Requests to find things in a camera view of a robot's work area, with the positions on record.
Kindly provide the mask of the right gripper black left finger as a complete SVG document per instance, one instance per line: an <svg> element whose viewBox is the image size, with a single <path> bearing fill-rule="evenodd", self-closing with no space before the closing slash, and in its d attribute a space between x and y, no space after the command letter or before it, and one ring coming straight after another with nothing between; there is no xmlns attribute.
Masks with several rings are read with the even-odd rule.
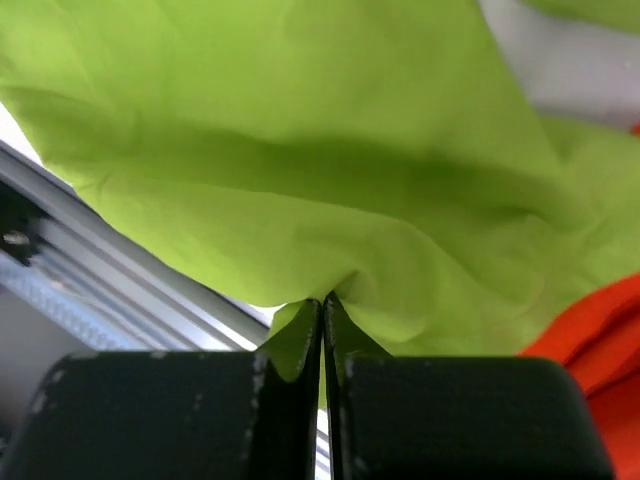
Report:
<svg viewBox="0 0 640 480"><path fill-rule="evenodd" d="M320 307L260 349L68 355L36 390L5 479L311 479Z"/></svg>

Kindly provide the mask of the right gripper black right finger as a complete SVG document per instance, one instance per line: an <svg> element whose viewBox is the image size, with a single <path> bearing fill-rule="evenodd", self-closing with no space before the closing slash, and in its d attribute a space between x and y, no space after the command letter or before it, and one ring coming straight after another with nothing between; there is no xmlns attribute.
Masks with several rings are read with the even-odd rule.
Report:
<svg viewBox="0 0 640 480"><path fill-rule="evenodd" d="M393 357L323 305L336 479L610 479L571 375L540 357Z"/></svg>

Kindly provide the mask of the orange shorts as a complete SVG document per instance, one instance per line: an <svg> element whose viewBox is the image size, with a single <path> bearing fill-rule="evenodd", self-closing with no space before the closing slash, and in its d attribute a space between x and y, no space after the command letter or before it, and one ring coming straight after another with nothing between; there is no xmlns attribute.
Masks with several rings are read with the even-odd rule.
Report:
<svg viewBox="0 0 640 480"><path fill-rule="evenodd" d="M579 383L618 479L639 476L639 128L546 116L546 133L581 191L587 218L551 262L526 349Z"/></svg>

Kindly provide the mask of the lime green shorts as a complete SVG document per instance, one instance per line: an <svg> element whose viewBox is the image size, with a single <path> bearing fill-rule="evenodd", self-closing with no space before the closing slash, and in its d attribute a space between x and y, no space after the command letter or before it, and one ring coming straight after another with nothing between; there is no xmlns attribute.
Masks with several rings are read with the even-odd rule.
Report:
<svg viewBox="0 0 640 480"><path fill-rule="evenodd" d="M175 270L396 355L525 353L587 218L474 1L5 1L1 100Z"/></svg>

